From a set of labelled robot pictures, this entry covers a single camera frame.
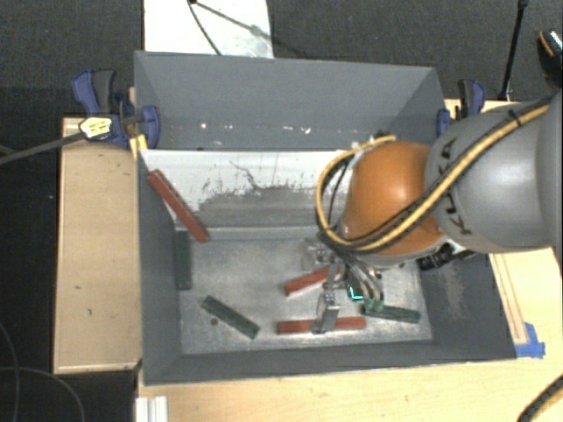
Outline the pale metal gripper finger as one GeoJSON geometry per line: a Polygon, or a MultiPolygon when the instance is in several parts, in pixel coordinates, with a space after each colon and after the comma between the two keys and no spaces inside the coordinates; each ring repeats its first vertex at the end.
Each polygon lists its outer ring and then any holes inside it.
{"type": "Polygon", "coordinates": [[[322,312],[322,332],[333,331],[340,313],[340,305],[327,304],[322,312]]]}
{"type": "Polygon", "coordinates": [[[314,323],[314,332],[315,333],[322,333],[325,331],[324,329],[324,319],[325,319],[325,310],[326,305],[328,302],[328,297],[325,293],[322,293],[318,298],[317,309],[316,309],[316,320],[314,323]]]}

